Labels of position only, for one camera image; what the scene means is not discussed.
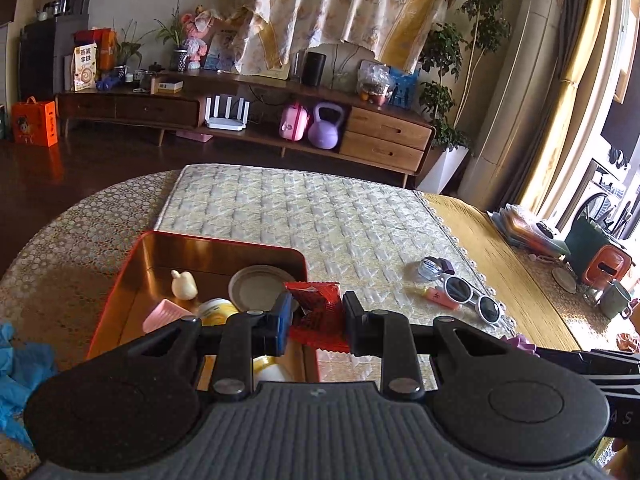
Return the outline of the white yellow cylinder bottle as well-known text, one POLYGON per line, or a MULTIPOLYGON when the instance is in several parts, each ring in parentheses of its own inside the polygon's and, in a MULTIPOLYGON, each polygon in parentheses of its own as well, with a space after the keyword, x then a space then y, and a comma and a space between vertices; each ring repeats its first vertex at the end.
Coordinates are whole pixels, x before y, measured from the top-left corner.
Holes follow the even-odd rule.
MULTIPOLYGON (((226 324, 231 315, 239 310, 231 301, 214 298, 198 307, 198 318, 203 326, 219 326, 226 324)), ((292 382, 293 377, 273 356, 260 356, 253 361, 254 383, 258 382, 292 382)))

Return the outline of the pink tube bottle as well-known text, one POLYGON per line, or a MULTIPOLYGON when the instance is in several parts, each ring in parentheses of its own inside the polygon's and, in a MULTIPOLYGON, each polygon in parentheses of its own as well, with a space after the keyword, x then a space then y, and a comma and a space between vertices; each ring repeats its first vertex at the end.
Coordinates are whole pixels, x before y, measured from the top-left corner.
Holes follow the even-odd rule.
POLYGON ((456 300, 451 299, 446 292, 438 287, 425 287, 422 296, 433 304, 438 304, 451 311, 457 310, 457 308, 460 307, 460 304, 456 300))

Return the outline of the red snack packet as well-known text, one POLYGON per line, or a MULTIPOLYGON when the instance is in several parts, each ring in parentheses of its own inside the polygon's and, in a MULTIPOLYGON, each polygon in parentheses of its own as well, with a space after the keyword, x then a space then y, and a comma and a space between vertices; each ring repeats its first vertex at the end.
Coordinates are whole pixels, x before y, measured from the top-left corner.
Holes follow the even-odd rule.
POLYGON ((337 282, 286 282, 298 303, 288 336, 314 349, 349 352, 346 311, 337 282))

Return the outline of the clear small glass jar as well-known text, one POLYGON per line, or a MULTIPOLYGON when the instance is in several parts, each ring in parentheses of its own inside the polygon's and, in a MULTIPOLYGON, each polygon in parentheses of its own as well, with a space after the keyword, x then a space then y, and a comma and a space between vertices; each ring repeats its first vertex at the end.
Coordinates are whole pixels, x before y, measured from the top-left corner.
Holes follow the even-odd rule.
POLYGON ((446 258, 427 256, 418 263, 416 273, 425 281, 434 282, 454 275, 454 267, 446 258))

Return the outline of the white framed sunglasses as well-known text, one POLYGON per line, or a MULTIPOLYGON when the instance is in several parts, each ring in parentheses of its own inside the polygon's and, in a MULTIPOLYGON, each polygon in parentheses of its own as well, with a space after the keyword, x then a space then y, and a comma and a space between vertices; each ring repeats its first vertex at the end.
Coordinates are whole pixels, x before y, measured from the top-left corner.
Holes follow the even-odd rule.
POLYGON ((464 304, 475 309, 480 319, 489 325, 495 325, 502 318, 502 310, 496 300, 474 287, 464 278, 448 275, 444 282, 444 292, 456 304, 464 304))

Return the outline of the small cream garlic toy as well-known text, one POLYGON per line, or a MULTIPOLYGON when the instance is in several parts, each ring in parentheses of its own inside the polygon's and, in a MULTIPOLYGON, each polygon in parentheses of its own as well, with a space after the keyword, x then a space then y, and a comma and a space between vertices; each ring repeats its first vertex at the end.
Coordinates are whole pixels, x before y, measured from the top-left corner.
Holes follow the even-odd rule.
POLYGON ((195 278, 189 271, 171 271, 171 291, 174 296, 182 301, 191 301, 198 296, 198 286, 195 278))

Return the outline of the pink ridged soap dish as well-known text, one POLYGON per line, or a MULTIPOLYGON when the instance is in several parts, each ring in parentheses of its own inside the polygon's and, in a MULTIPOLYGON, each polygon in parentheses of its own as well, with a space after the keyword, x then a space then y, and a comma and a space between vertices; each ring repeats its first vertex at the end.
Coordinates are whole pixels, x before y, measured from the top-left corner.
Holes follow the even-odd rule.
POLYGON ((163 299, 154 307, 142 323, 143 333, 148 334, 182 318, 192 318, 193 313, 174 302, 163 299))

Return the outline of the purple spiky toy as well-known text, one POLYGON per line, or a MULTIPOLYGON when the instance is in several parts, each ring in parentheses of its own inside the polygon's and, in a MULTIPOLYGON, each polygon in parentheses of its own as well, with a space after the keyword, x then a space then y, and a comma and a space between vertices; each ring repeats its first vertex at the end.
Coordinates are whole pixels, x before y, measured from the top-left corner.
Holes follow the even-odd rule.
POLYGON ((514 349, 522 350, 532 356, 537 355, 536 344, 529 341, 523 334, 516 334, 513 337, 502 336, 501 340, 514 349))

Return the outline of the round coaster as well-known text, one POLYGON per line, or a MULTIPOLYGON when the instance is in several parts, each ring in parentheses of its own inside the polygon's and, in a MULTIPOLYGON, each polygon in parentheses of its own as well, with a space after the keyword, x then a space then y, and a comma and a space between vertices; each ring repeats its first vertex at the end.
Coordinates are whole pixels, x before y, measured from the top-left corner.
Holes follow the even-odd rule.
POLYGON ((551 270, 551 275, 555 280, 555 283, 569 294, 577 292, 576 278, 574 278, 573 274, 571 274, 569 270, 556 266, 551 270))

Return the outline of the orange teal tissue box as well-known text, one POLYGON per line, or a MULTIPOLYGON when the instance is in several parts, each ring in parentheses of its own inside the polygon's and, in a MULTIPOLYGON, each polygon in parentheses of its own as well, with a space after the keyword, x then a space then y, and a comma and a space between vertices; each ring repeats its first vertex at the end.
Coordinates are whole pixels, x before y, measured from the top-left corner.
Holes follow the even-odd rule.
POLYGON ((578 217, 565 239, 567 262, 582 284, 605 289, 620 281, 634 265, 629 252, 608 232, 586 216, 578 217))

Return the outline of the lace tablecloth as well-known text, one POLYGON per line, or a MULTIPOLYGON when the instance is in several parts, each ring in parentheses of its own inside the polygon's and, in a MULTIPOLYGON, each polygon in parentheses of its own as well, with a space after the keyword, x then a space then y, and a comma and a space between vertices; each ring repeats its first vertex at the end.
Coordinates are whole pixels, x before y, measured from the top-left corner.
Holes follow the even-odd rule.
POLYGON ((154 226, 178 174, 104 188, 32 237, 1 279, 1 319, 13 325, 17 344, 48 344, 59 370, 85 359, 120 268, 154 226))

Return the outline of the blue rubber gloves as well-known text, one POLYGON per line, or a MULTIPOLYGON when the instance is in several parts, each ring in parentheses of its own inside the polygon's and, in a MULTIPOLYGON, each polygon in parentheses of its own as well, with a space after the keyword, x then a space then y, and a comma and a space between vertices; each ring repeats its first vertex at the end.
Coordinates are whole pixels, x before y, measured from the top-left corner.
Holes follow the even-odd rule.
POLYGON ((18 418, 37 387, 56 372, 54 352, 50 344, 25 342, 12 344, 14 327, 1 324, 1 433, 30 452, 32 440, 18 418))

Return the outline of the blue picture card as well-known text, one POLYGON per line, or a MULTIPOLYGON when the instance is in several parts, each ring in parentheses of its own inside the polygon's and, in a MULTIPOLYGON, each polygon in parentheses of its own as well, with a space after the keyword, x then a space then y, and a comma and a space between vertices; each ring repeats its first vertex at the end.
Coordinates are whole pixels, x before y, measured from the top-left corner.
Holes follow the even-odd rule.
POLYGON ((395 67, 390 68, 390 78, 394 83, 392 95, 388 100, 390 105, 410 110, 416 95, 419 74, 418 68, 413 73, 404 73, 395 67))

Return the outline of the bag of fruit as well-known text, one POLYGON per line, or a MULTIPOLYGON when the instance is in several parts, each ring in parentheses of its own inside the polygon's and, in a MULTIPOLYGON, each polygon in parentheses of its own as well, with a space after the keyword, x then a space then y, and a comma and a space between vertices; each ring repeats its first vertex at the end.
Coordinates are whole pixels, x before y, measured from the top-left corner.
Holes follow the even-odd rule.
POLYGON ((356 88, 360 99, 375 106, 383 106, 393 94, 395 81, 388 66, 362 60, 356 88))

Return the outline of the yellow curtain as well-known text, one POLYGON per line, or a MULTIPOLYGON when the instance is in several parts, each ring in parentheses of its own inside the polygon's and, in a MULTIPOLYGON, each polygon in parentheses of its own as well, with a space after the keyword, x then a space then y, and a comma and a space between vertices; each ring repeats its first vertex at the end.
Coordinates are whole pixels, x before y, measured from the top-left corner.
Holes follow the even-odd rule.
POLYGON ((533 141, 497 204, 536 212, 560 168, 582 76, 599 35, 608 0, 563 0, 556 70, 533 141))

